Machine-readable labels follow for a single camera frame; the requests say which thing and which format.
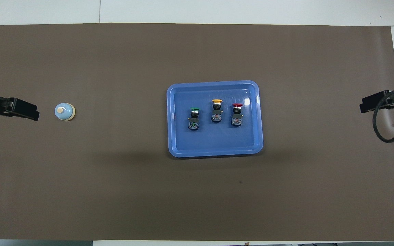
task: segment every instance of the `white tabletop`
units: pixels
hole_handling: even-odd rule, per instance
[[[394,0],[0,0],[0,25],[99,22],[386,25],[392,26],[394,46]],[[94,245],[204,246],[245,242],[94,241]],[[251,242],[271,243],[300,242]]]

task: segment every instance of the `blue tray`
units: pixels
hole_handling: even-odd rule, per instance
[[[212,100],[221,99],[222,121],[211,121]],[[233,103],[242,103],[241,126],[231,125]],[[189,108],[200,108],[199,129],[188,129]],[[262,136],[259,88],[253,81],[173,84],[167,90],[168,148],[175,157],[256,154]]]

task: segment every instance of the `brown paper mat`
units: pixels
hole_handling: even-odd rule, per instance
[[[230,80],[260,87],[261,153],[172,157],[166,89]],[[386,89],[389,27],[0,26],[0,96],[41,112],[0,117],[0,238],[394,240],[394,143],[358,108]]]

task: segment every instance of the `black cable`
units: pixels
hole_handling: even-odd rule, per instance
[[[380,132],[378,131],[378,127],[377,127],[377,114],[378,114],[378,111],[380,110],[380,107],[384,103],[384,101],[392,95],[394,95],[394,91],[391,91],[391,92],[387,93],[385,96],[383,96],[383,98],[378,102],[377,106],[375,107],[375,111],[373,112],[373,118],[372,118],[373,130],[375,131],[375,134],[382,142],[385,142],[385,143],[393,143],[394,137],[391,139],[386,139],[380,134]]]

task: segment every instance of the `brown surface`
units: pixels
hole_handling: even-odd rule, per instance
[[[264,149],[172,157],[166,89],[229,80],[258,83]],[[0,26],[0,96],[41,112],[0,118],[0,238],[394,240],[394,143],[358,108],[393,88],[389,27]]]

